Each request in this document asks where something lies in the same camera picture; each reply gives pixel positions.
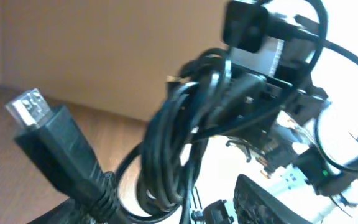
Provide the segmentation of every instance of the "metal usb tip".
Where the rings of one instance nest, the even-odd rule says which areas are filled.
[[[38,89],[24,92],[5,107],[22,128],[39,127],[41,119],[50,113],[50,107]]]

